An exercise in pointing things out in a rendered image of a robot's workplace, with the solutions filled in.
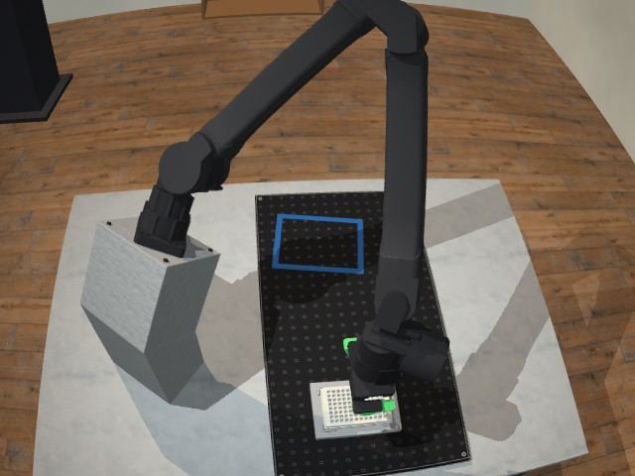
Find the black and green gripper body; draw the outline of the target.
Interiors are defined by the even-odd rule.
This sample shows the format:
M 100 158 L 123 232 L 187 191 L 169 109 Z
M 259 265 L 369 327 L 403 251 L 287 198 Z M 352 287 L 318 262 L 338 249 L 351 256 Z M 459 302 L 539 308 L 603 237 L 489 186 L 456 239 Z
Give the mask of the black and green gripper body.
M 347 344 L 351 371 L 349 374 L 349 386 L 353 412 L 355 414 L 381 412 L 383 410 L 382 400 L 365 401 L 365 399 L 380 396 L 383 396 L 383 398 L 392 397 L 395 394 L 395 384 L 374 385 L 379 371 L 388 368 L 393 362 L 382 368 L 370 367 L 362 362 L 358 355 L 361 336 L 358 335 L 355 341 L 349 341 Z

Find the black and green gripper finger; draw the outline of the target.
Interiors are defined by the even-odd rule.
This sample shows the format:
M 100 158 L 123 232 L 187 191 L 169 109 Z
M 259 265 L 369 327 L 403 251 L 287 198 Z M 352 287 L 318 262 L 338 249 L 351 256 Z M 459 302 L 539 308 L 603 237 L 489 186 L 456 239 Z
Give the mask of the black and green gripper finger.
M 395 409 L 394 399 L 391 399 L 391 400 L 383 400 L 383 401 L 382 401 L 382 406 L 383 406 L 383 410 L 382 410 L 381 412 L 365 413 L 366 415 L 364 415 L 364 414 L 355 414 L 355 413 L 353 413 L 353 414 L 354 414 L 354 415 L 362 415 L 363 417 L 365 417 L 365 416 L 371 416 L 371 415 L 374 415 L 374 414 L 376 414 L 376 413 L 382 413 L 382 412 L 390 412 L 390 411 L 393 411 L 393 410 Z
M 344 351 L 346 352 L 346 354 L 348 355 L 348 349 L 347 349 L 347 344 L 349 341 L 355 341 L 356 337 L 354 338 L 346 338 L 343 340 L 343 345 L 344 345 Z

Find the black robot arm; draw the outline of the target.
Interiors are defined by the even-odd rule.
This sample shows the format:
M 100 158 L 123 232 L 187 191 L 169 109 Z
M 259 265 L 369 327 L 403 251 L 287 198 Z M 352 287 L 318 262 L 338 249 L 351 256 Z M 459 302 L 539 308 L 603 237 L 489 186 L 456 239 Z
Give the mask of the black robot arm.
M 363 329 L 358 354 L 374 368 L 393 362 L 379 371 L 375 386 L 396 384 L 401 373 L 433 384 L 449 339 L 409 319 L 421 298 L 424 271 L 429 31 L 421 13 L 404 1 L 336 0 L 187 142 L 168 147 L 160 158 L 157 184 L 140 213 L 134 242 L 182 258 L 191 223 L 191 193 L 223 190 L 230 161 L 244 143 L 375 27 L 387 36 L 383 233 L 377 315 Z

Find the blue rectangular tape outline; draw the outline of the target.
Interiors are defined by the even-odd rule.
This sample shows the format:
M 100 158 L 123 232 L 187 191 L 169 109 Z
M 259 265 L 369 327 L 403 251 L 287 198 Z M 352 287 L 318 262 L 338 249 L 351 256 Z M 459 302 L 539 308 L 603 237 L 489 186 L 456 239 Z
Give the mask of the blue rectangular tape outline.
M 279 252 L 280 252 L 280 242 L 281 242 L 281 232 L 282 232 L 283 218 L 357 223 L 358 269 L 278 264 L 279 263 Z M 323 216 L 308 216 L 308 215 L 293 215 L 293 214 L 278 214 L 272 268 L 276 268 L 276 269 L 290 269 L 290 270 L 305 270 L 305 271 L 320 271 L 320 272 L 364 274 L 364 264 L 363 264 L 363 219 L 323 217 Z

